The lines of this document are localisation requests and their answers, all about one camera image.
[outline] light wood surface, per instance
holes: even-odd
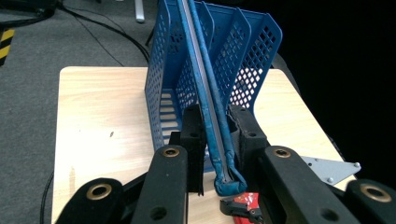
[[[153,155],[144,93],[147,68],[66,67],[60,74],[52,222],[86,182],[122,184],[145,173]],[[302,156],[340,161],[326,134],[280,70],[271,69],[255,116],[274,145]],[[233,223],[219,210],[213,173],[205,196],[190,195],[190,223]],[[343,189],[347,181],[337,185]]]

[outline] metal bracket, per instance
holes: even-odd
[[[332,186],[350,175],[356,174],[361,169],[358,162],[329,161],[303,156],[301,158],[321,181]]]

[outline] yellow and black tape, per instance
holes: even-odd
[[[12,36],[14,36],[14,30],[0,31],[0,66],[6,62],[6,57],[9,53],[11,46]]]

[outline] metal ring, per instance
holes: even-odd
[[[99,193],[95,192],[98,189],[104,189],[104,191],[100,191]],[[109,184],[102,183],[102,184],[93,185],[87,191],[87,198],[94,201],[101,200],[107,197],[107,195],[109,195],[110,192],[111,192],[111,185]]]
[[[273,153],[280,158],[288,158],[291,156],[290,152],[283,148],[275,148]]]
[[[176,157],[180,151],[175,147],[168,147],[163,150],[163,155],[165,157]]]
[[[390,203],[392,201],[392,197],[390,197],[390,195],[386,191],[374,185],[362,184],[361,192],[367,197],[381,203]]]

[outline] metal leg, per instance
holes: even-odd
[[[136,21],[145,22],[145,12],[143,10],[143,0],[134,0],[134,8],[136,13]]]

